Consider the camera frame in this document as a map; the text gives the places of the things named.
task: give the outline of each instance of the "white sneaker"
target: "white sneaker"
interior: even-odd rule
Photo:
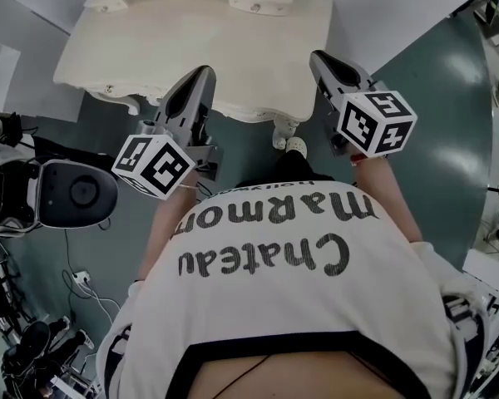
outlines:
[[[497,100],[498,92],[499,92],[499,81],[496,81],[496,83],[492,86],[492,98],[497,108],[499,108],[499,101]]]
[[[64,316],[61,318],[61,320],[67,325],[65,327],[65,331],[68,331],[70,329],[70,319],[68,318],[68,316]]]
[[[88,348],[90,348],[91,350],[94,350],[94,342],[91,340],[89,336],[86,335],[85,330],[80,329],[79,332],[85,336],[85,342],[83,344]]]
[[[300,137],[292,136],[286,141],[286,151],[296,150],[307,160],[307,145]]]

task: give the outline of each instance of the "green floor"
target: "green floor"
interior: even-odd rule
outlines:
[[[492,148],[490,86],[478,30],[471,18],[444,20],[376,77],[399,90],[418,114],[406,150],[390,161],[425,239],[461,267],[482,213]],[[298,129],[298,135],[308,144],[315,171],[351,182],[349,163],[334,159],[324,138],[322,117],[327,108],[318,98],[314,116]],[[138,119],[128,116],[123,107],[86,96],[76,124],[36,120],[37,134],[63,145],[115,155]],[[225,153],[213,190],[260,177],[273,166],[278,151],[271,146],[272,130],[271,123],[246,125],[212,117],[208,131]],[[123,303],[127,286],[136,277],[155,207],[154,199],[121,183],[109,231],[97,227],[69,231],[72,267],[88,270],[100,295]],[[52,316],[67,313],[63,231],[39,229],[24,239],[8,241],[8,247],[38,304]],[[108,329],[106,316],[93,300],[72,297],[72,306],[77,326],[99,343]]]

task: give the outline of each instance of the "power strip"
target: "power strip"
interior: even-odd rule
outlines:
[[[89,281],[91,281],[91,275],[89,275],[89,273],[86,270],[74,273],[74,282],[78,286],[90,289],[90,287],[86,284]]]

